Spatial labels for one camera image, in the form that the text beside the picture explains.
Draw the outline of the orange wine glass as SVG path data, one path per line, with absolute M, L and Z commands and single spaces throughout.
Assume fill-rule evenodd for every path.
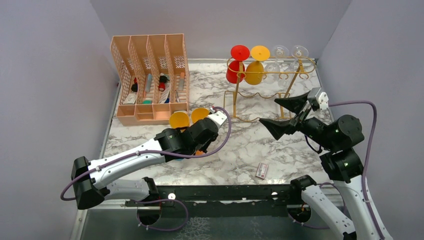
M 202 156 L 202 155 L 204 155 L 205 153 L 203 152 L 203 151 L 200 151 L 200 150 L 197 150 L 194 154 L 193 154 L 193 156 Z

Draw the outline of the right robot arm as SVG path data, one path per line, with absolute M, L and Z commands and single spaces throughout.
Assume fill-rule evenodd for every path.
M 360 120 L 345 114 L 326 124 L 309 117 L 310 111 L 329 107 L 328 95 L 319 87 L 303 95 L 277 98 L 275 102 L 295 116 L 285 121 L 260 118 L 260 123 L 276 140 L 299 132 L 325 150 L 319 157 L 321 165 L 339 191 L 347 212 L 329 200 L 309 175 L 290 182 L 289 199 L 296 204 L 306 203 L 340 240 L 391 239 L 368 187 L 368 163 L 354 151 L 354 146 L 365 138 Z

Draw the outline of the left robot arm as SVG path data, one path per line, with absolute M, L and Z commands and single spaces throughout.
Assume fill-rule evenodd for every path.
M 71 179 L 77 208 L 90 209 L 107 200 L 134 200 L 152 205 L 159 196 L 152 178 L 123 177 L 149 166 L 193 156 L 196 151 L 206 151 L 226 120 L 224 116 L 211 114 L 186 129 L 166 128 L 147 142 L 107 158 L 75 159 Z

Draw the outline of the red wine glass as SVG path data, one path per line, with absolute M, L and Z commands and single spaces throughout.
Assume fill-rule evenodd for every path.
M 243 64 L 243 61 L 247 60 L 250 56 L 250 50 L 244 46 L 244 45 L 235 45 L 230 50 L 230 55 L 233 58 L 233 60 L 228 64 L 227 72 L 226 72 L 226 79 L 231 84 L 236 84 L 237 82 L 242 82 L 245 74 L 240 74 L 240 80 L 238 76 L 238 72 L 240 72 L 240 64 L 241 64 L 241 71 L 243 72 L 246 68 Z

